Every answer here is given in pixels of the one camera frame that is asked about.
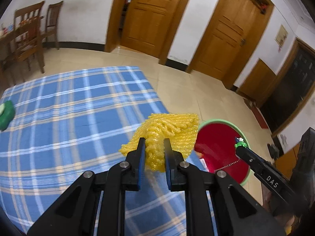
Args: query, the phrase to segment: door frame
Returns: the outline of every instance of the door frame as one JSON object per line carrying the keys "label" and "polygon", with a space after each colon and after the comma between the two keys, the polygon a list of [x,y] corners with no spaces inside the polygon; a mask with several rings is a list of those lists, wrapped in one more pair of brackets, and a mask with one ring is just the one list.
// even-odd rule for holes
{"label": "door frame", "polygon": [[[111,13],[108,21],[107,36],[105,40],[105,52],[111,52],[118,45],[119,39],[119,22],[121,18],[121,12],[123,9],[125,0],[113,0],[111,6]],[[179,0],[177,8],[174,12],[173,18],[171,20],[169,29],[167,30],[164,44],[159,54],[159,64],[165,65],[167,60],[167,55],[171,49],[176,31],[178,29],[179,23],[183,17],[185,8],[187,6],[188,0]]]}
{"label": "door frame", "polygon": [[[271,86],[268,88],[268,92],[264,96],[264,99],[261,101],[261,103],[258,104],[258,107],[261,107],[266,102],[267,98],[269,98],[271,96],[271,94],[273,93],[275,88],[279,85],[280,81],[282,80],[282,78],[285,76],[286,72],[289,70],[290,66],[292,65],[299,48],[303,48],[303,49],[307,50],[308,52],[310,52],[315,57],[315,50],[313,48],[311,48],[308,44],[303,42],[301,39],[296,38],[285,63],[281,67],[275,80],[271,83]],[[299,103],[298,107],[284,121],[284,123],[282,123],[274,132],[272,132],[271,137],[277,136],[282,130],[284,130],[290,124],[290,122],[298,115],[298,113],[306,105],[308,100],[313,95],[314,91],[315,91],[315,82],[313,82],[312,86],[308,90],[308,93],[306,94],[305,98]]]}
{"label": "door frame", "polygon": [[[198,59],[203,52],[203,47],[208,41],[208,37],[215,30],[215,27],[221,15],[221,11],[225,5],[225,1],[226,0],[218,0],[218,3],[215,7],[213,15],[204,32],[204,35],[201,38],[201,41],[199,42],[198,48],[193,56],[193,59],[191,60],[188,68],[186,69],[187,73],[190,73],[196,67]],[[240,51],[238,52],[234,61],[232,62],[232,65],[229,71],[225,74],[225,76],[222,79],[222,83],[227,89],[231,89],[233,87],[234,82],[236,81],[237,77],[239,76],[239,74],[241,73],[245,65],[247,64],[251,55],[253,54],[269,22],[274,4],[272,3],[271,0],[264,0],[264,1],[268,5],[265,14],[262,15],[259,13],[257,15],[253,23],[253,27],[250,29],[247,35],[246,45],[243,45],[241,47]]]}

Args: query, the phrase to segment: dark doorway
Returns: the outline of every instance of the dark doorway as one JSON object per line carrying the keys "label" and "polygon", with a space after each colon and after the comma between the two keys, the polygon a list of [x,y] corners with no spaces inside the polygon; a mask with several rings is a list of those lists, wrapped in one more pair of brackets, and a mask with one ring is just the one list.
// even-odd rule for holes
{"label": "dark doorway", "polygon": [[297,115],[313,92],[314,82],[314,53],[299,45],[284,77],[260,108],[273,135],[280,133]]}

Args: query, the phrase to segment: chain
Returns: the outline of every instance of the chain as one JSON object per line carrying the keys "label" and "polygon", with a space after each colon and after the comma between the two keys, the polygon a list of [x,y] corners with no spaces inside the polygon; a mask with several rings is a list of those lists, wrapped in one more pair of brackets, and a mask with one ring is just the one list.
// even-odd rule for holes
{"label": "chain", "polygon": [[235,163],[238,163],[240,160],[241,160],[241,159],[238,159],[237,161],[232,162],[232,163],[230,163],[229,165],[226,165],[226,166],[224,166],[224,167],[222,167],[222,168],[219,168],[219,169],[215,170],[215,173],[216,173],[217,171],[219,171],[219,170],[222,170],[222,169],[225,169],[225,168],[227,168],[227,167],[229,167],[229,166],[232,166],[232,165],[234,165]]}

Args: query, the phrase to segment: item on table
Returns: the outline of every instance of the item on table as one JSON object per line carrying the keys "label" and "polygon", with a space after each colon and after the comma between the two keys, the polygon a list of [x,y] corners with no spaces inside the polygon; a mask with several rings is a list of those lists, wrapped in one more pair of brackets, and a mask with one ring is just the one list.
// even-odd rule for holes
{"label": "item on table", "polygon": [[8,31],[8,32],[13,31],[13,24],[10,24],[10,25],[7,27],[7,31]]}
{"label": "item on table", "polygon": [[0,130],[4,131],[15,116],[15,108],[11,100],[0,105]]}
{"label": "item on table", "polygon": [[169,138],[172,149],[181,152],[187,158],[197,138],[199,125],[198,115],[195,113],[166,114],[153,113],[136,130],[128,144],[119,150],[124,156],[137,149],[139,138],[145,138],[145,164],[152,171],[165,172],[164,139]]}
{"label": "item on table", "polygon": [[3,26],[3,23],[1,24],[1,30],[3,32],[3,35],[7,33],[7,29]]}

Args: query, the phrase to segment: green toy figure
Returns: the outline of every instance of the green toy figure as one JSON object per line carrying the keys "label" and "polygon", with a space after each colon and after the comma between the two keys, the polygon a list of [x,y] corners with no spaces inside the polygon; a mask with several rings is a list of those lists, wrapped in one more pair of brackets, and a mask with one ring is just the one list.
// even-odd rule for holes
{"label": "green toy figure", "polygon": [[0,130],[4,131],[15,116],[15,109],[11,100],[0,105]]}
{"label": "green toy figure", "polygon": [[244,139],[242,139],[241,137],[238,138],[238,142],[234,145],[235,148],[239,147],[240,145],[242,145],[243,147],[247,147],[247,144],[244,142]]}

